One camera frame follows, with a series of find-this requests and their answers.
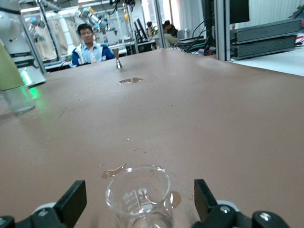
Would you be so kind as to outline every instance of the metal jigger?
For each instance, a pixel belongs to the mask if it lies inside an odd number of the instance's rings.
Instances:
[[[118,53],[119,49],[115,48],[112,51],[113,51],[114,56],[116,57],[116,68],[117,69],[123,68],[122,64],[119,61],[119,53]]]

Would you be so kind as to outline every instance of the liquid spill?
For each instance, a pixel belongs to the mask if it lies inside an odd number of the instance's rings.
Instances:
[[[103,175],[101,177],[104,179],[113,177],[113,176],[117,175],[119,172],[121,172],[122,170],[124,170],[126,165],[127,164],[123,164],[123,165],[119,166],[118,168],[116,168],[115,170],[106,170],[103,172]]]
[[[177,191],[170,191],[169,197],[172,209],[176,208],[181,203],[181,195]]]
[[[118,84],[119,85],[121,85],[123,83],[134,84],[134,83],[137,83],[137,82],[140,82],[140,81],[143,81],[143,79],[142,78],[133,77],[133,78],[130,78],[130,79],[121,80],[121,81],[118,82]]]

